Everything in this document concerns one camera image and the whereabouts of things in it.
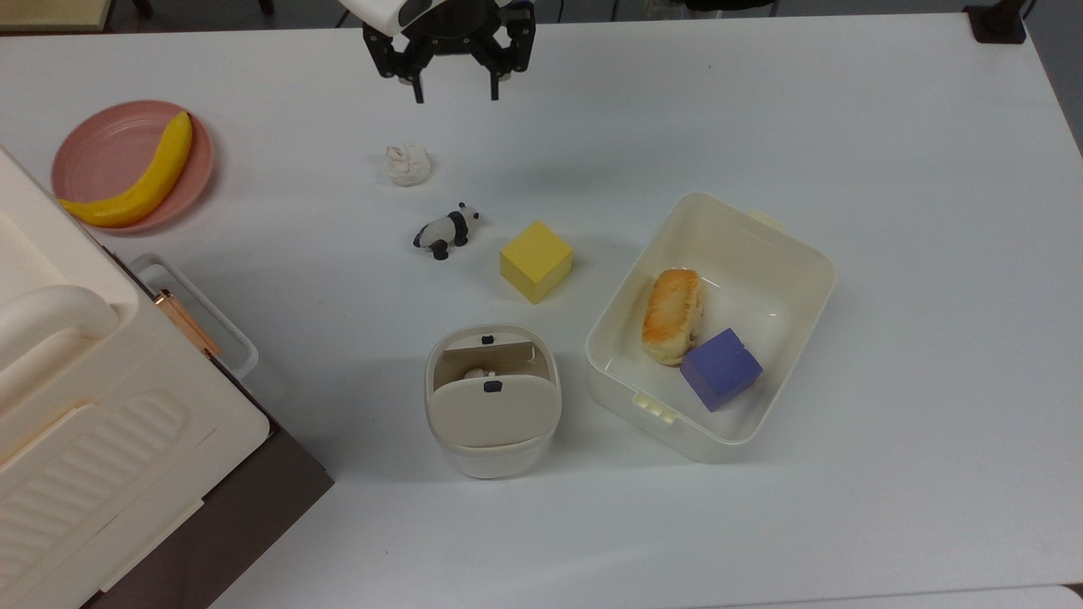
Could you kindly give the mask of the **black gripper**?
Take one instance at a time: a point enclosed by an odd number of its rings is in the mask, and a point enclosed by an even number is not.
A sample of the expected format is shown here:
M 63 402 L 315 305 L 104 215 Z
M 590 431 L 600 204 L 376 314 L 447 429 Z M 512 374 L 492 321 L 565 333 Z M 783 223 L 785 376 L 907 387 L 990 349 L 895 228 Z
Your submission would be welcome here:
M 491 99 L 497 101 L 500 82 L 529 69 L 536 14 L 498 1 L 406 1 L 402 26 L 409 40 L 403 51 L 391 36 L 364 26 L 365 46 L 386 80 L 410 86 L 416 103 L 423 104 L 425 55 L 473 54 L 490 73 Z

